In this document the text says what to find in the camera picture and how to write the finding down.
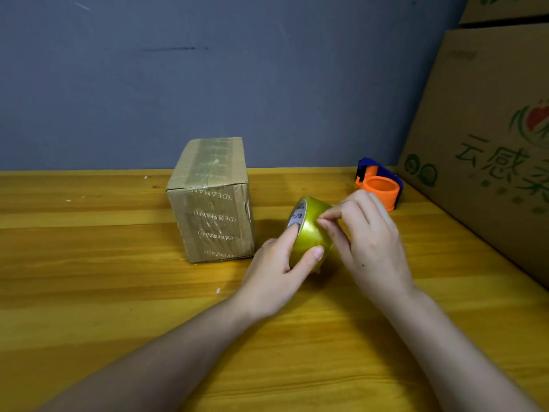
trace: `small cardboard box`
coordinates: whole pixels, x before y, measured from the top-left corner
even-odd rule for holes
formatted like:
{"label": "small cardboard box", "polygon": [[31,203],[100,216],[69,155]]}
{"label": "small cardboard box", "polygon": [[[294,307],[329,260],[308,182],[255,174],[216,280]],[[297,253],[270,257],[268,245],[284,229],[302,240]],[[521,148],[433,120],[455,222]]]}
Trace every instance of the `small cardboard box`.
{"label": "small cardboard box", "polygon": [[549,0],[469,0],[460,25],[549,14]]}
{"label": "small cardboard box", "polygon": [[549,286],[549,24],[446,33],[398,165]]}
{"label": "small cardboard box", "polygon": [[191,140],[166,192],[189,262],[254,255],[242,138]]}

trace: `tape roll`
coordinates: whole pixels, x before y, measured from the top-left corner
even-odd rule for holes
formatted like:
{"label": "tape roll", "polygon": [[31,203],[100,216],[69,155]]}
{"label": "tape roll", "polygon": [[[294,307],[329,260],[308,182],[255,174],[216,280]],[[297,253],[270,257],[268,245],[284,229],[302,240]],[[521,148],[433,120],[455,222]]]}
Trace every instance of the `tape roll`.
{"label": "tape roll", "polygon": [[287,227],[294,223],[299,224],[298,238],[295,240],[290,255],[289,264],[291,268],[299,262],[307,250],[317,245],[324,247],[324,256],[319,260],[314,270],[318,269],[326,259],[329,250],[332,248],[332,240],[324,228],[316,223],[316,220],[320,214],[331,207],[331,205],[312,197],[303,197],[295,205],[287,224]]}

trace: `forearm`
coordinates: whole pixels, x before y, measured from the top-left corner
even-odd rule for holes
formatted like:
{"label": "forearm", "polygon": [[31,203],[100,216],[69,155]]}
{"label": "forearm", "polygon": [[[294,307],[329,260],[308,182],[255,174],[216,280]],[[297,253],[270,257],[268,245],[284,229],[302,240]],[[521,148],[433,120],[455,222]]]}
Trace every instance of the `forearm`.
{"label": "forearm", "polygon": [[541,411],[426,294],[381,307],[446,411]]}
{"label": "forearm", "polygon": [[40,411],[175,410],[254,323],[231,297],[90,375]]}

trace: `orange tape dispenser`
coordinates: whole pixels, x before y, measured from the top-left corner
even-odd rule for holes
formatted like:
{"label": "orange tape dispenser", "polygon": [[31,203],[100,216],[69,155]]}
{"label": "orange tape dispenser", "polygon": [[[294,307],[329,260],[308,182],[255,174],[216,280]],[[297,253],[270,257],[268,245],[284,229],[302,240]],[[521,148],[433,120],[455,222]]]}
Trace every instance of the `orange tape dispenser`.
{"label": "orange tape dispenser", "polygon": [[373,159],[364,158],[356,170],[355,184],[379,198],[387,211],[393,211],[400,199],[402,180]]}

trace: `gray wall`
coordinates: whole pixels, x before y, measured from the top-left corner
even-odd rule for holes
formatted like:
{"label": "gray wall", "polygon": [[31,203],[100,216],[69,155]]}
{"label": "gray wall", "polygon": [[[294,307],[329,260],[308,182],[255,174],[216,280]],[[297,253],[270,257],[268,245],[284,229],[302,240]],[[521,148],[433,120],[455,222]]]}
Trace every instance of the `gray wall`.
{"label": "gray wall", "polygon": [[466,0],[0,0],[0,170],[394,164]]}

